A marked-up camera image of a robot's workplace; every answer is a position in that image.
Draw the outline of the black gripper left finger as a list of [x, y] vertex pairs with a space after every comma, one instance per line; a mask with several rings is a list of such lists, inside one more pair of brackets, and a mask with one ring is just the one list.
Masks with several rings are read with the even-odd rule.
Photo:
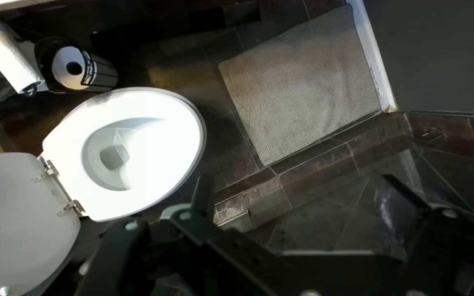
[[194, 296], [281, 296], [274, 263], [253, 240], [180, 204], [154, 222], [113, 222], [73, 296], [151, 296], [167, 276], [177, 276]]

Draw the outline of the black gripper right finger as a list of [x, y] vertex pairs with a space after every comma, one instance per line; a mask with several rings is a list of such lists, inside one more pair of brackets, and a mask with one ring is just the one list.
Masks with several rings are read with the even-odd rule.
[[396, 291], [401, 296], [474, 296], [474, 216], [429, 206], [393, 174], [383, 179], [416, 211]]

